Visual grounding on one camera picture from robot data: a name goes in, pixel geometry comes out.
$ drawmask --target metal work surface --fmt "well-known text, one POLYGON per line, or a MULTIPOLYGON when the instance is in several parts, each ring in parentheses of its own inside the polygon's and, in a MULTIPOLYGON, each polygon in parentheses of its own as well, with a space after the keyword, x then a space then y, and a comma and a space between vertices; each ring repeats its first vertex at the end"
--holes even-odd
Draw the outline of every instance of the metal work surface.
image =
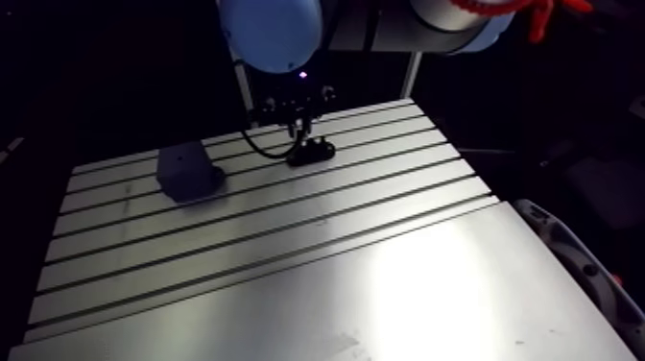
POLYGON ((634 360, 510 206, 460 213, 10 360, 634 360))
MULTIPOLYGON (((155 180, 157 151, 76 167, 37 286, 25 341, 127 317, 362 247, 497 203, 409 100, 327 114, 326 162, 290 168, 239 134, 206 139, 228 174, 178 205, 155 180)), ((284 130, 251 131, 284 149, 284 130)))
POLYGON ((337 155, 299 168, 204 140, 227 184, 188 205, 157 151, 75 168, 11 361, 630 359, 412 101, 313 130, 337 155))

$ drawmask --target metal rod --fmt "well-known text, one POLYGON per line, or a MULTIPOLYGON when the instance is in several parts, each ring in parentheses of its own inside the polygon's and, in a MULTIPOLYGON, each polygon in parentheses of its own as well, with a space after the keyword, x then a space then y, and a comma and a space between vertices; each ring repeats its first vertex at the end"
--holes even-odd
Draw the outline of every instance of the metal rod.
POLYGON ((401 89, 401 98, 410 98, 412 89, 415 87, 415 80, 417 79, 418 66, 421 64, 421 57, 423 53, 415 52, 410 55, 410 62, 408 62, 408 71, 405 73, 403 80, 403 88, 401 89))

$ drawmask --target dark background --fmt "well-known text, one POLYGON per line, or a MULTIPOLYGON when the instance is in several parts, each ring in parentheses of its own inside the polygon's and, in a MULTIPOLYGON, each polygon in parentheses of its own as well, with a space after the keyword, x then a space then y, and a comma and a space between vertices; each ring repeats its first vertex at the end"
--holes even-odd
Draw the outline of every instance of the dark background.
MULTIPOLYGON (((540 45, 527 43, 522 14, 484 52, 425 55, 413 98, 497 195, 560 216, 643 304, 642 227, 608 227, 562 176, 584 156, 643 164, 643 120, 627 112, 645 93, 643 7, 620 4, 630 11, 557 9, 540 45), (562 143, 570 151, 557 152, 562 143)), ((0 7, 0 146, 26 138, 0 165, 6 349, 21 341, 73 165, 234 132, 246 114, 213 1, 0 7)), ((335 86, 335 108, 353 108, 397 99, 408 59, 318 54, 307 70, 335 86)), ((251 70, 250 80, 262 99, 292 78, 251 70)))

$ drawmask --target black cube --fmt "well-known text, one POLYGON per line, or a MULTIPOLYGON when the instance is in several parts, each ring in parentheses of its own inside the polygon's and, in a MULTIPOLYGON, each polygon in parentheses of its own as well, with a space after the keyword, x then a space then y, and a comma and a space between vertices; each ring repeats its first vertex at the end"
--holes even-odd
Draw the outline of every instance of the black cube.
POLYGON ((156 181, 161 191, 183 203, 212 195, 224 183, 224 171, 213 166, 202 142, 194 141, 159 151, 156 181))

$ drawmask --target aluminum table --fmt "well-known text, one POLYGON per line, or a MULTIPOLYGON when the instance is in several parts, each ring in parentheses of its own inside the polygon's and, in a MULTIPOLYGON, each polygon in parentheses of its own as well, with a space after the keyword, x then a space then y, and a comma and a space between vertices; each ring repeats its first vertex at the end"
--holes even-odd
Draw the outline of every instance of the aluminum table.
POLYGON ((313 132, 337 155, 295 169, 204 140, 227 184, 190 205, 157 151, 75 168, 10 360, 634 359, 411 100, 313 132))

